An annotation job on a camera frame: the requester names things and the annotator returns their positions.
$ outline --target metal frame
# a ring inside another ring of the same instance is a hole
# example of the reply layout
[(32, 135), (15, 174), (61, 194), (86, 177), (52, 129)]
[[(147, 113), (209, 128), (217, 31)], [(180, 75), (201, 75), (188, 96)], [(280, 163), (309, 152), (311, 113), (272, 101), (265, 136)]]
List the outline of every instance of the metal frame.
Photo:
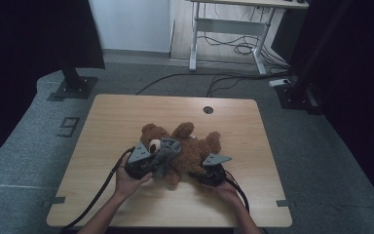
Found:
[(190, 51), (190, 71), (196, 71), (197, 63), (197, 33), (199, 31), (205, 32), (218, 32), (229, 34), (244, 34), (260, 36), (256, 49), (253, 51), (253, 57), (256, 61), (257, 68), (261, 75), (265, 75), (266, 69), (261, 57), (261, 50), (266, 40), (267, 33), (272, 22), (273, 14), (276, 8), (271, 8), (269, 18), (265, 22), (249, 22), (237, 20), (224, 20), (224, 19), (204, 19), (199, 16), (200, 3), (197, 2), (197, 7), (193, 23), (193, 43)]

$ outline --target human arm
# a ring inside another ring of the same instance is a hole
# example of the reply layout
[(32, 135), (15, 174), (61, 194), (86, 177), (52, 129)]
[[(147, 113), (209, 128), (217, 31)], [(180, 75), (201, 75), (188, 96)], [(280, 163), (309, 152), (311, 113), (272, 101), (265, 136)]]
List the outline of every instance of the human arm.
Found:
[(261, 234), (260, 229), (251, 218), (242, 200), (240, 199), (237, 190), (228, 182), (224, 181), (220, 185), (213, 188), (213, 190), (226, 202), (233, 210), (236, 218), (236, 223), (243, 234)]
[(131, 178), (124, 170), (128, 158), (129, 155), (124, 157), (122, 164), (116, 172), (116, 184), (113, 195), (78, 233), (104, 233), (121, 205), (141, 184), (147, 182), (151, 178), (152, 174), (148, 174), (140, 180)]

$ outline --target brown teddy bear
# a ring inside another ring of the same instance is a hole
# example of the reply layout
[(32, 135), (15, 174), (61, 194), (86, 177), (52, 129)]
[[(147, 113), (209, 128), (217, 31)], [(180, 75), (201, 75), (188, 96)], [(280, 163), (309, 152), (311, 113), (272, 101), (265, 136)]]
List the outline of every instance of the brown teddy bear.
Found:
[(166, 174), (169, 185), (177, 185), (183, 173), (204, 174), (203, 160), (209, 153), (217, 154), (221, 150), (220, 133), (212, 132), (205, 139), (192, 137), (194, 131), (193, 123), (180, 124), (170, 135), (163, 127), (155, 124), (147, 124), (142, 128), (140, 141), (144, 146), (154, 153), (158, 149), (160, 139), (169, 137), (180, 142), (181, 150), (170, 163)]

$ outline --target teddy bear head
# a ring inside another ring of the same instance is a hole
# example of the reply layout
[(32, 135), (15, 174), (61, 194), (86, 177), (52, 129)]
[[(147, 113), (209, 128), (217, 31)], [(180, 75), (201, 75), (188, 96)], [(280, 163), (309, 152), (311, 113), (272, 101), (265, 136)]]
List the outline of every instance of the teddy bear head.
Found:
[(154, 153), (160, 148), (161, 138), (169, 137), (169, 133), (163, 127), (157, 127), (155, 124), (147, 124), (142, 130), (139, 139), (150, 153)]

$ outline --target white wall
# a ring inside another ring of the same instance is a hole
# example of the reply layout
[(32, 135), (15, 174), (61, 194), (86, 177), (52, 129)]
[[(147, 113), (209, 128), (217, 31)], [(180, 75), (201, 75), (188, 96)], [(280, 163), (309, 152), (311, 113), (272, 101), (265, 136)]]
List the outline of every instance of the white wall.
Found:
[(168, 53), (170, 0), (90, 0), (102, 49)]

